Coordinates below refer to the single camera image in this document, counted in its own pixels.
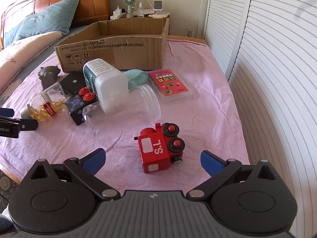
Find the green desk fan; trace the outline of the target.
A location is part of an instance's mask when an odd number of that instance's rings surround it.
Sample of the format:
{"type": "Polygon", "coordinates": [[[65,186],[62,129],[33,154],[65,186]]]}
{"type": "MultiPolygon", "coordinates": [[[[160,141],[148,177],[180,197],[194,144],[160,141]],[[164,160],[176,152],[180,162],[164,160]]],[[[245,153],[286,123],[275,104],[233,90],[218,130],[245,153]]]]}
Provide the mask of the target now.
{"type": "Polygon", "coordinates": [[[127,6],[126,17],[133,18],[133,5],[135,4],[136,0],[124,0],[124,4],[127,6]]]}

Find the wooden headboard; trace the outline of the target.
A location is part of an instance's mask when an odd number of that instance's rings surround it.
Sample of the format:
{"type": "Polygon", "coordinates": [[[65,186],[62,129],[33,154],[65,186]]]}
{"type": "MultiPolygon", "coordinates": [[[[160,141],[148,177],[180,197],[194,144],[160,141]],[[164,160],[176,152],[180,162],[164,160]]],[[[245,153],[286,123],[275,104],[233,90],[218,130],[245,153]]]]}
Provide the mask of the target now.
{"type": "MultiPolygon", "coordinates": [[[[1,12],[1,49],[4,34],[32,12],[38,13],[62,0],[15,0],[1,12]]],[[[73,26],[88,25],[110,19],[110,0],[80,0],[72,22],[73,26]]]]}

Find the white power strip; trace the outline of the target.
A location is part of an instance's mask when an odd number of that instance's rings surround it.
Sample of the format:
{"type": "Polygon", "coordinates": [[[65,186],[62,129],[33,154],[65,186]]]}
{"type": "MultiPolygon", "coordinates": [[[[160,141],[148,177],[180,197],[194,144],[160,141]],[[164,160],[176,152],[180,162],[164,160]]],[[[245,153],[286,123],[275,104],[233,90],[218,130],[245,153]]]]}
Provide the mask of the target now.
{"type": "Polygon", "coordinates": [[[116,9],[113,12],[113,15],[110,17],[111,20],[116,20],[116,19],[120,19],[125,15],[124,12],[122,12],[122,9],[116,9]]]}

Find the red refill card box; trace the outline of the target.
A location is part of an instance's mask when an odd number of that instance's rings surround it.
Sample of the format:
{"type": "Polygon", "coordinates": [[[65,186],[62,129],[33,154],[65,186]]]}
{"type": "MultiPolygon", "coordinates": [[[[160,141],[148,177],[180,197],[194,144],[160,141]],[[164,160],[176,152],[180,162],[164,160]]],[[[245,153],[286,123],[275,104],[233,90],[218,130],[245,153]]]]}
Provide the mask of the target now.
{"type": "Polygon", "coordinates": [[[192,95],[191,89],[171,69],[150,71],[148,78],[163,101],[183,99],[192,95]]]}

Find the blue pillow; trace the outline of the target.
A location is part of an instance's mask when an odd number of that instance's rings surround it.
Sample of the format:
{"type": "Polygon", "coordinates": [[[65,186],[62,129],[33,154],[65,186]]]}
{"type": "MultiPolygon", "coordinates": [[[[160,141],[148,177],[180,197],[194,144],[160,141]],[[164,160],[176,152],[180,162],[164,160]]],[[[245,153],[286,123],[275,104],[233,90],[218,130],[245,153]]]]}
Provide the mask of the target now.
{"type": "Polygon", "coordinates": [[[80,0],[62,0],[24,18],[17,26],[4,34],[4,47],[17,40],[51,31],[69,33],[80,0]]]}

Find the black toy cube red buttons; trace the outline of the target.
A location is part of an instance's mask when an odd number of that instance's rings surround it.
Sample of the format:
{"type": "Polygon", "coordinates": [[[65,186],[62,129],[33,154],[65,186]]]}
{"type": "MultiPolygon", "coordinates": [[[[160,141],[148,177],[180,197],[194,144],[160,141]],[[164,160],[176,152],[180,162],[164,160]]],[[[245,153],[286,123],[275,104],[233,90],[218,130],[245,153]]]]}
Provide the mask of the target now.
{"type": "Polygon", "coordinates": [[[66,101],[68,114],[77,126],[84,122],[84,117],[82,114],[83,109],[96,101],[96,94],[92,92],[87,86],[81,88],[78,93],[66,101]]]}

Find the wall socket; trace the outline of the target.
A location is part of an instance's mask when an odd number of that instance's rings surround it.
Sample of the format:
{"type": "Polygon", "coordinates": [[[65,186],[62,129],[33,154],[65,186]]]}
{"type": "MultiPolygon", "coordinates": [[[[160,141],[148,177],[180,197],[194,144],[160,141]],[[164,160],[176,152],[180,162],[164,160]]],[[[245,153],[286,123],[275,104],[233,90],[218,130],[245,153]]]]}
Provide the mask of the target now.
{"type": "Polygon", "coordinates": [[[192,38],[193,37],[193,33],[194,33],[194,31],[191,30],[191,29],[186,29],[185,30],[185,36],[186,37],[192,38]]]}

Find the cardboard box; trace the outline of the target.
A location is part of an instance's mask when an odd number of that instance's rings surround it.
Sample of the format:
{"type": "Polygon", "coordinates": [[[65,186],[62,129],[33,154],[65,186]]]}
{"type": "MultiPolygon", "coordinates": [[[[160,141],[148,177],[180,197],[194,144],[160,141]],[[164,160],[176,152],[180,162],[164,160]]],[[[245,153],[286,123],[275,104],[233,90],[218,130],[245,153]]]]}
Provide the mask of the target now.
{"type": "Polygon", "coordinates": [[[119,70],[157,70],[163,66],[169,18],[99,21],[63,40],[55,53],[63,72],[82,70],[103,59],[119,70]]]}

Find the small clear bottle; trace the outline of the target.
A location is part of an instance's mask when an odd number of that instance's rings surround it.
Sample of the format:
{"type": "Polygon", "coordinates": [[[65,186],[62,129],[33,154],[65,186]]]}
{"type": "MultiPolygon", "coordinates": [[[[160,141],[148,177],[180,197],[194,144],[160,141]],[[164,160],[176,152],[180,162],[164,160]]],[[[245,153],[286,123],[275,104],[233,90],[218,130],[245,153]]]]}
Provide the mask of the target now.
{"type": "Polygon", "coordinates": [[[144,13],[144,8],[142,5],[142,2],[139,3],[139,6],[137,7],[137,16],[138,17],[144,17],[145,13],[144,13]]]}

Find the red toy train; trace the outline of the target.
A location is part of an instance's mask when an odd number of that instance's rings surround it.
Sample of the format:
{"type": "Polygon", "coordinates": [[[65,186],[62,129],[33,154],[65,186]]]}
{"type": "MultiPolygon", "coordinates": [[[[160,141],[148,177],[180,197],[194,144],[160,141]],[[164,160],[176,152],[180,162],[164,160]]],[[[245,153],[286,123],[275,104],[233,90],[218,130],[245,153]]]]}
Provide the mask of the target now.
{"type": "Polygon", "coordinates": [[[171,165],[183,161],[185,142],[178,137],[180,128],[174,123],[156,123],[154,128],[144,128],[134,139],[139,146],[139,153],[144,173],[168,169],[171,165]]]}

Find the blue bed sheet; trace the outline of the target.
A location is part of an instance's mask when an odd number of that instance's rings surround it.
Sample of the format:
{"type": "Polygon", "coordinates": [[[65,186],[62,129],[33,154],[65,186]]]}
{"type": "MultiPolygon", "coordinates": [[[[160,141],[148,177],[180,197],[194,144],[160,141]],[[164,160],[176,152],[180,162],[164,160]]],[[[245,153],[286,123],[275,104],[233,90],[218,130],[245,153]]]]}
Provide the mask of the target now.
{"type": "Polygon", "coordinates": [[[52,53],[54,53],[55,46],[59,45],[64,39],[75,35],[79,31],[83,30],[85,26],[76,27],[70,30],[70,32],[62,36],[61,39],[57,40],[55,43],[50,45],[47,49],[41,52],[36,58],[30,61],[18,74],[17,76],[10,82],[10,84],[1,91],[1,104],[4,104],[5,101],[12,95],[12,93],[16,90],[16,88],[23,82],[23,80],[31,74],[32,71],[36,69],[43,61],[46,60],[52,53]]]}

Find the white medical wipes canister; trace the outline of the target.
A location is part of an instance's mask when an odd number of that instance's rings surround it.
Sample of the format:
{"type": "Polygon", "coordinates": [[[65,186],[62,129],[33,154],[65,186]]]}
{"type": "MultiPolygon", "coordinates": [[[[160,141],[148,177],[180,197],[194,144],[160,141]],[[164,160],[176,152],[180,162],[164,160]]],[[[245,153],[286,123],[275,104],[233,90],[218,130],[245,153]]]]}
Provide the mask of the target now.
{"type": "Polygon", "coordinates": [[[120,70],[104,61],[94,59],[83,66],[87,86],[95,93],[97,100],[106,114],[128,97],[128,80],[120,70]]]}

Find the white smart display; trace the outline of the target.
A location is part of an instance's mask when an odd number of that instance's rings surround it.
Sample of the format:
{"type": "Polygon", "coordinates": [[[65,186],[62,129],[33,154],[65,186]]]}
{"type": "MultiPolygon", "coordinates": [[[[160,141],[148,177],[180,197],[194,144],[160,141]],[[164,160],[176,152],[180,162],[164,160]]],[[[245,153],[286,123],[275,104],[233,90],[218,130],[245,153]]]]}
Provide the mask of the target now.
{"type": "Polygon", "coordinates": [[[160,0],[154,0],[154,11],[155,12],[160,12],[163,10],[163,2],[160,0]]]}

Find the white louvered wardrobe door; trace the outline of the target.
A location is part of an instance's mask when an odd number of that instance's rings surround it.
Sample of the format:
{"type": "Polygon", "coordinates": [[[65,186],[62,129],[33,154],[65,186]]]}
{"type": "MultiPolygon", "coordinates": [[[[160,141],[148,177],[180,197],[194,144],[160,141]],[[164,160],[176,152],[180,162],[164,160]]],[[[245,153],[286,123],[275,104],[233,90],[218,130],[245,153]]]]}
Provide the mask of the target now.
{"type": "Polygon", "coordinates": [[[316,234],[316,0],[209,0],[204,39],[228,80],[249,161],[269,160],[316,234]]]}

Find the bottle of yellow capsules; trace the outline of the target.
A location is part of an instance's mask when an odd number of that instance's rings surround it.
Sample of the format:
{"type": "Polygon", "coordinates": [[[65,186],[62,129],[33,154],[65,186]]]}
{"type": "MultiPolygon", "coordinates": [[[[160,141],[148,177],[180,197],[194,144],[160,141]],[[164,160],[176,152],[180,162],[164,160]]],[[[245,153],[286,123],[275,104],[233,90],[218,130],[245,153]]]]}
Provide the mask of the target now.
{"type": "Polygon", "coordinates": [[[59,82],[29,100],[27,105],[20,110],[23,119],[45,121],[66,109],[67,97],[59,82]]]}

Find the teal earbud case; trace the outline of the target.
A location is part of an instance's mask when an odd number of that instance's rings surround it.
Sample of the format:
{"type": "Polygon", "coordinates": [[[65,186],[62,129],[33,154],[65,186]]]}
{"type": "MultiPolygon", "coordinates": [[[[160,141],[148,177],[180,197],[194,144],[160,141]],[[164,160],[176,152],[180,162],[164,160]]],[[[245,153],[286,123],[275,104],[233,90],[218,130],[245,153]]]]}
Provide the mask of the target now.
{"type": "Polygon", "coordinates": [[[139,69],[131,69],[124,72],[124,75],[128,80],[128,89],[135,89],[140,85],[144,85],[148,82],[148,74],[139,69]]]}

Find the black case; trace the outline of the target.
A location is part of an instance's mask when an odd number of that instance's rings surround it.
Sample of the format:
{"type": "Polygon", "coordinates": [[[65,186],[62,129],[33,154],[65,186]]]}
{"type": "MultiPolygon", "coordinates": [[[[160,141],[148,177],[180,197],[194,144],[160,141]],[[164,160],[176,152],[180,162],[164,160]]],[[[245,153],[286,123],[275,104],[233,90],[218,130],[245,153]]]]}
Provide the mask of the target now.
{"type": "Polygon", "coordinates": [[[69,73],[60,81],[60,84],[68,95],[74,95],[75,93],[78,93],[81,88],[86,86],[83,73],[78,71],[69,73]]]}

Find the clear plastic jar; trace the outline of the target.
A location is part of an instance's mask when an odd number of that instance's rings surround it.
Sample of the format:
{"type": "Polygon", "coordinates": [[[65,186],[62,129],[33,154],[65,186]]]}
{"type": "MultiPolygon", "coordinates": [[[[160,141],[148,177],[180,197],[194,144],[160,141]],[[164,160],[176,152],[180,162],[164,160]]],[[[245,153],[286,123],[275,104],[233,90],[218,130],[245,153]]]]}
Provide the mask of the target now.
{"type": "Polygon", "coordinates": [[[82,114],[97,142],[110,147],[124,136],[133,139],[142,129],[158,122],[161,108],[154,90],[144,84],[131,89],[110,114],[102,110],[99,102],[86,106],[82,114]]]}

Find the grey toy elephant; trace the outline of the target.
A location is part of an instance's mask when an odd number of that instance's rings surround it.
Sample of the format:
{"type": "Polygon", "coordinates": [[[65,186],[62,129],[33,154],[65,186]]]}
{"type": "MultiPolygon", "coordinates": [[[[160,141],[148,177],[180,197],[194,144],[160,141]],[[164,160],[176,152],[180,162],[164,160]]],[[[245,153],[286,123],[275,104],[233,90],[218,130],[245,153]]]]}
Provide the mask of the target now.
{"type": "Polygon", "coordinates": [[[41,67],[38,77],[41,81],[42,89],[45,90],[52,86],[57,81],[60,72],[61,70],[58,66],[41,67]]]}

